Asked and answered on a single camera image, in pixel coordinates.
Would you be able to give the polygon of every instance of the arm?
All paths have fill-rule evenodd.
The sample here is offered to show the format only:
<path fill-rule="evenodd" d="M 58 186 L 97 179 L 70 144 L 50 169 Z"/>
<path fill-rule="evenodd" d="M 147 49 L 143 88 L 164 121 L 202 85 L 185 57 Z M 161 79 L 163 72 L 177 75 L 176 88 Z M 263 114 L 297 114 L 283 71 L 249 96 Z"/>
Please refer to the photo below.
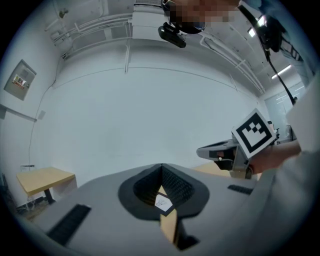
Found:
<path fill-rule="evenodd" d="M 284 144 L 268 146 L 252 159 L 253 174 L 262 173 L 265 170 L 279 167 L 286 159 L 294 157 L 301 152 L 297 140 Z"/>

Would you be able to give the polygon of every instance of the white wall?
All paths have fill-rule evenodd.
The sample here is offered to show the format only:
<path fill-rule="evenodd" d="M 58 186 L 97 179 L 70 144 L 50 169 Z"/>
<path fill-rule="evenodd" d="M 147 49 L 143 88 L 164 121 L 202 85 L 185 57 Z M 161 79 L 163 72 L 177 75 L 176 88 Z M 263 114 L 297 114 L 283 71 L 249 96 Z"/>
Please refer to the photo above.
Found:
<path fill-rule="evenodd" d="M 271 120 L 266 102 L 260 98 L 258 99 L 258 110 L 262 113 L 262 115 L 267 121 Z"/>
<path fill-rule="evenodd" d="M 55 79 L 60 58 L 49 35 L 44 31 L 45 24 L 40 13 L 43 8 L 44 4 L 21 26 L 0 65 L 0 104 L 33 118 L 36 117 L 42 95 Z M 36 72 L 24 100 L 4 91 L 9 76 L 21 59 Z M 16 174 L 21 171 L 20 165 L 28 164 L 33 122 L 7 111 L 1 123 L 0 169 L 5 174 L 9 189 L 19 206 L 26 202 L 27 195 L 18 183 Z"/>
<path fill-rule="evenodd" d="M 232 126 L 263 108 L 233 73 L 236 90 L 236 69 L 208 52 L 135 40 L 125 74 L 126 49 L 107 44 L 66 62 L 34 127 L 37 166 L 75 173 L 78 186 L 152 163 L 194 167 L 207 162 L 197 148 L 229 139 Z"/>
<path fill-rule="evenodd" d="M 290 89 L 294 86 L 298 86 L 298 85 L 303 86 L 301 78 L 295 70 L 290 70 L 290 72 L 288 72 L 288 73 L 286 72 L 286 73 L 282 74 L 281 78 L 288 89 Z M 275 78 L 274 82 L 275 82 L 274 86 L 272 86 L 268 90 L 266 90 L 266 92 L 263 95 L 261 95 L 258 99 L 260 107 L 262 109 L 262 113 L 264 114 L 264 116 L 268 120 L 273 121 L 273 122 L 275 122 L 274 111 L 267 108 L 266 100 L 270 99 L 271 97 L 273 97 L 275 95 L 279 95 L 281 93 L 282 94 L 284 93 L 285 95 L 287 94 L 285 92 L 284 86 L 280 83 L 280 81 L 277 78 Z"/>

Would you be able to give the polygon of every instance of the person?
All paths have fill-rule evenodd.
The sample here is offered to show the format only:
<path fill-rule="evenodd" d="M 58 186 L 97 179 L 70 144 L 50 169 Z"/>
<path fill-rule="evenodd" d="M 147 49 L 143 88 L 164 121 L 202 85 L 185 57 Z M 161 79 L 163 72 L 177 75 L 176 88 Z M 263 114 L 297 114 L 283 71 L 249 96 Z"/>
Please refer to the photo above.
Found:
<path fill-rule="evenodd" d="M 240 4 L 239 0 L 173 0 L 176 4 L 175 15 L 181 17 L 183 22 L 204 23 L 214 22 L 218 17 L 227 17 L 229 11 L 234 11 Z M 320 59 L 309 41 L 304 30 L 296 19 L 280 2 L 280 0 L 243 0 L 250 7 L 263 15 L 278 20 L 285 33 L 282 37 L 301 57 L 293 57 L 285 49 L 281 49 L 283 56 L 295 67 L 301 81 L 307 87 L 314 77 L 320 64 Z"/>
<path fill-rule="evenodd" d="M 287 51 L 281 49 L 285 58 L 295 67 L 305 86 L 315 75 L 319 66 L 319 57 L 295 18 L 288 12 L 279 0 L 243 0 L 250 7 L 260 11 L 263 15 L 278 20 L 285 29 L 283 38 L 300 54 L 296 60 Z M 173 10 L 183 22 L 204 23 L 214 22 L 218 17 L 228 16 L 229 11 L 235 10 L 239 0 L 174 0 Z M 278 168 L 285 160 L 297 156 L 301 152 L 298 141 L 285 144 L 270 145 L 256 154 L 250 161 L 253 174 L 265 170 Z"/>

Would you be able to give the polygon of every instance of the floor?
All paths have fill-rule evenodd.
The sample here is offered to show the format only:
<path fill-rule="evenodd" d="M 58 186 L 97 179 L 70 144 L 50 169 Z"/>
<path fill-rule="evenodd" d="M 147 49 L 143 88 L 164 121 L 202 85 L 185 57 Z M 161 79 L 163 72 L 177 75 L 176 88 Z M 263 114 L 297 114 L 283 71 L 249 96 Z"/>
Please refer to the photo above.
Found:
<path fill-rule="evenodd" d="M 27 220 L 33 222 L 33 220 L 40 215 L 49 206 L 48 201 L 43 200 L 37 203 L 33 209 L 23 211 L 20 215 L 25 217 Z"/>

